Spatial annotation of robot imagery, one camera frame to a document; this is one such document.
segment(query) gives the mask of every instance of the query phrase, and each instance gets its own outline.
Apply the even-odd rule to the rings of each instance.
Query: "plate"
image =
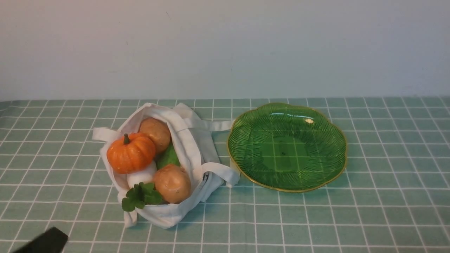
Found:
[[[252,182],[286,192],[317,189],[342,174],[347,141],[322,113],[270,103],[240,115],[231,128],[228,152]]]

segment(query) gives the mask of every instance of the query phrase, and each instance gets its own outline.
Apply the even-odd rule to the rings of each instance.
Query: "green checkered tablecloth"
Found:
[[[124,229],[93,127],[117,129],[145,102],[229,120],[268,102],[307,105],[347,137],[346,172],[305,194],[242,178],[177,226]],[[448,253],[450,97],[32,100],[0,103],[0,252],[50,226],[66,253]],[[228,133],[214,133],[229,164]]]

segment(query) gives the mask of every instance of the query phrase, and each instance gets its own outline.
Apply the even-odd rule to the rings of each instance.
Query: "white egg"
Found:
[[[126,181],[128,182],[128,186],[133,188],[135,184],[139,184],[143,182],[144,184],[153,182],[153,176],[156,173],[156,163],[152,161],[150,165],[148,165],[144,170],[127,174]]]

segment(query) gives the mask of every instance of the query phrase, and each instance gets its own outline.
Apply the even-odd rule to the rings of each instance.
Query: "green leaf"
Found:
[[[133,201],[129,198],[123,198],[122,199],[122,209],[125,212],[132,212],[135,210],[135,205],[133,204]]]
[[[135,189],[134,189],[134,188],[129,189],[129,190],[126,192],[126,197],[127,197],[127,198],[130,198],[130,199],[137,199]]]
[[[136,201],[134,204],[139,209],[143,209],[145,207],[145,203],[143,201]]]
[[[162,196],[157,191],[153,191],[152,195],[145,196],[145,203],[147,205],[159,205],[162,202]]]
[[[139,184],[135,184],[134,189],[135,189],[135,193],[136,193],[136,199],[140,200],[140,201],[143,201],[144,200],[144,191],[142,190],[142,186],[141,185],[143,185],[142,182],[139,183]]]
[[[147,183],[142,186],[142,190],[144,191],[145,195],[151,195],[154,192],[155,184],[154,183]]]

